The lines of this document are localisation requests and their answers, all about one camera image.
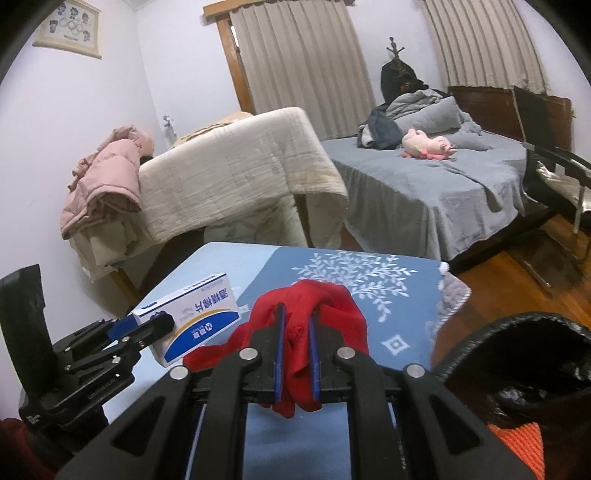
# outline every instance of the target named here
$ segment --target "pink stuffed toy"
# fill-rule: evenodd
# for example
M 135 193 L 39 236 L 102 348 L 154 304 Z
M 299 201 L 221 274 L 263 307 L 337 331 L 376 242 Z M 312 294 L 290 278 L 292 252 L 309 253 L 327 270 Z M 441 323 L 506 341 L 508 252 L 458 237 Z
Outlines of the pink stuffed toy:
M 455 145 L 445 137 L 429 138 L 422 130 L 411 128 L 402 138 L 403 157 L 421 158 L 423 160 L 447 160 L 456 152 Z

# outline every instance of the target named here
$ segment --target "red fabric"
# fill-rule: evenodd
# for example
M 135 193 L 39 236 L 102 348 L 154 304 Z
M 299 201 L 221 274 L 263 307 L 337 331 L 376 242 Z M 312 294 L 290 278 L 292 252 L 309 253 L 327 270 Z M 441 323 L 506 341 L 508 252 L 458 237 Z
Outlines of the red fabric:
M 4 457 L 3 460 L 7 462 L 5 467 L 12 472 L 14 478 L 27 478 L 28 480 L 53 480 L 55 478 L 55 472 L 43 465 L 31 451 L 25 437 L 27 428 L 23 422 L 17 419 L 4 419 L 0 421 L 0 430 L 2 430 L 0 435 L 4 437 L 0 442 L 2 447 L 0 456 Z
M 285 305 L 283 339 L 283 391 L 273 410 L 286 418 L 295 413 L 295 404 L 305 411 L 322 407 L 312 398 L 309 366 L 308 320 L 319 306 L 320 323 L 343 334 L 346 346 L 369 354 L 367 324 L 346 287 L 314 280 L 301 280 L 287 288 L 271 290 L 261 296 L 252 308 L 248 322 L 240 325 L 223 345 L 202 346 L 188 354 L 183 365 L 192 371 L 215 365 L 226 355 L 247 347 L 252 332 L 273 324 L 278 303 Z

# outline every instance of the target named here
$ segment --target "beige curtain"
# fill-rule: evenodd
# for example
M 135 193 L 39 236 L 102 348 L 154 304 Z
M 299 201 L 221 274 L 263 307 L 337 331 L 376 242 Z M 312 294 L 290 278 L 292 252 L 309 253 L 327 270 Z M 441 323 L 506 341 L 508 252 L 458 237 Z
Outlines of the beige curtain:
M 424 0 L 449 86 L 511 85 L 545 93 L 530 34 L 512 0 Z
M 306 111 L 321 140 L 347 137 L 375 106 L 343 0 L 280 0 L 230 13 L 257 113 Z

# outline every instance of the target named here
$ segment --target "pink puffer coat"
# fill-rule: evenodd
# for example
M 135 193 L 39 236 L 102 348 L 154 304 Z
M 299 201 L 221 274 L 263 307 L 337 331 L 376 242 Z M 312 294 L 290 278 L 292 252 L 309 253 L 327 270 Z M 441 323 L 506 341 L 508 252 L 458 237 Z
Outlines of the pink puffer coat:
M 154 141 L 134 126 L 113 130 L 96 152 L 72 171 L 60 216 L 61 236 L 68 239 L 90 225 L 112 221 L 117 212 L 141 210 L 139 159 L 154 153 Z

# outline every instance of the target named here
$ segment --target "white box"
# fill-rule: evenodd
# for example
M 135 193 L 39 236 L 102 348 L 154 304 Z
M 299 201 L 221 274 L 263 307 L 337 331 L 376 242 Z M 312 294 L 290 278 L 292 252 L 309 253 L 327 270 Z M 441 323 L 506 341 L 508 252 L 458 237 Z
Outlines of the white box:
M 174 330 L 151 346 L 154 357 L 167 367 L 240 320 L 228 276 L 208 278 L 181 288 L 131 313 L 144 323 L 166 312 L 174 319 Z

